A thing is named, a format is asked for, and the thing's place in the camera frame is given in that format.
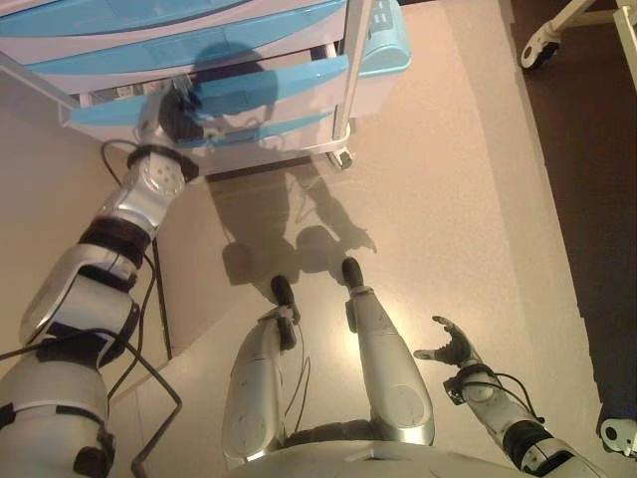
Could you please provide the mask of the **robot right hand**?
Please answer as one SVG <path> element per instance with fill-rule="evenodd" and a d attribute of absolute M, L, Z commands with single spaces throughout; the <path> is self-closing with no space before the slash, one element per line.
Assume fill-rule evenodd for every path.
<path fill-rule="evenodd" d="M 416 359 L 437 361 L 457 368 L 482 363 L 482 359 L 467 335 L 453 321 L 442 316 L 433 316 L 432 321 L 443 328 L 450 340 L 446 345 L 435 350 L 414 351 L 413 356 Z"/>

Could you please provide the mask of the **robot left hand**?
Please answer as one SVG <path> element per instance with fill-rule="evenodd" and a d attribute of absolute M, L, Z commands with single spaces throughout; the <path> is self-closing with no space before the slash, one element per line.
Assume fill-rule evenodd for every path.
<path fill-rule="evenodd" d="M 224 139 L 224 128 L 202 112 L 198 93 L 187 75 L 163 81 L 140 110 L 138 143 L 185 149 L 214 146 Z"/>

